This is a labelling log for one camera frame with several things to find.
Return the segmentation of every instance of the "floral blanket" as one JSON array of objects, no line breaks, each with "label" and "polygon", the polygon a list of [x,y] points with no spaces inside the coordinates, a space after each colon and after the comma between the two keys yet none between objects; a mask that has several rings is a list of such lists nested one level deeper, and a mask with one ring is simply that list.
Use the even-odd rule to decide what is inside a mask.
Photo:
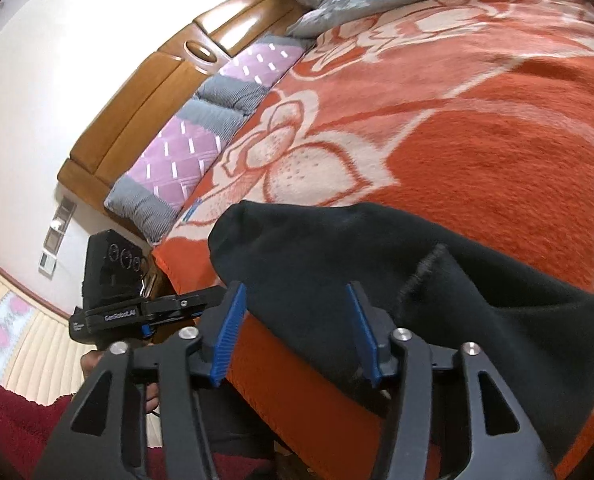
[{"label": "floral blanket", "polygon": [[[321,35],[155,249],[177,291],[218,279],[206,240],[244,198],[400,208],[594,291],[594,9],[428,0]],[[284,396],[277,377],[298,378],[300,395]],[[380,421],[252,317],[230,379],[318,474],[368,478]],[[593,442],[594,411],[558,478]]]}]

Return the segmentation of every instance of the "red sleeve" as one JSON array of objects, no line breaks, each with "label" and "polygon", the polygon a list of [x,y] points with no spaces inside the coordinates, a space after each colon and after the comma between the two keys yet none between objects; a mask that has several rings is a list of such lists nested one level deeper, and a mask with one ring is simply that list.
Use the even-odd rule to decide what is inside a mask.
[{"label": "red sleeve", "polygon": [[[72,396],[59,397],[42,406],[0,386],[0,450],[25,479],[30,479],[52,430],[68,407]],[[148,462],[154,480],[165,480],[166,467],[161,448],[149,449]],[[267,460],[214,454],[221,480],[245,480]]]}]

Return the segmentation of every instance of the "wall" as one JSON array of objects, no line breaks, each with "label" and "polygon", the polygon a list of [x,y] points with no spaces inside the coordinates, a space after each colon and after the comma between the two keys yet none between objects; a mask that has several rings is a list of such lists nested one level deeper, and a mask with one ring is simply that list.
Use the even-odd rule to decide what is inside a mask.
[{"label": "wall", "polygon": [[80,205],[53,279],[38,272],[62,162],[137,65],[222,1],[28,0],[0,24],[0,266],[65,312],[80,304],[88,235],[114,224]]}]

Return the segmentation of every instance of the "silver bolt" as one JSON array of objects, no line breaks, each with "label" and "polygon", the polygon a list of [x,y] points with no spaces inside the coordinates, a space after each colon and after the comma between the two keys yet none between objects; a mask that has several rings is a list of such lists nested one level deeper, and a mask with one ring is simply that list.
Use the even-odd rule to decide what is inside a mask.
[{"label": "silver bolt", "polygon": [[195,339],[199,335],[199,330],[194,326],[184,326],[179,331],[179,337],[181,339]]},{"label": "silver bolt", "polygon": [[479,355],[481,353],[481,346],[477,343],[469,341],[461,345],[461,349],[468,355]]},{"label": "silver bolt", "polygon": [[410,341],[413,338],[413,333],[407,328],[395,328],[392,331],[392,337],[397,341]]},{"label": "silver bolt", "polygon": [[110,353],[122,355],[128,351],[128,343],[125,341],[116,341],[110,345]]}]

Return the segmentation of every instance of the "headboard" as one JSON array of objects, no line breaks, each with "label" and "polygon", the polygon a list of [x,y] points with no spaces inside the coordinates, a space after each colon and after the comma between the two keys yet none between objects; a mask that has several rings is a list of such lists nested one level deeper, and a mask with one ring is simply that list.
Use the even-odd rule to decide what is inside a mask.
[{"label": "headboard", "polygon": [[57,180],[141,236],[104,208],[115,181],[209,75],[266,32],[283,34],[305,12],[296,0],[227,0],[196,17],[139,65],[79,137]]}]

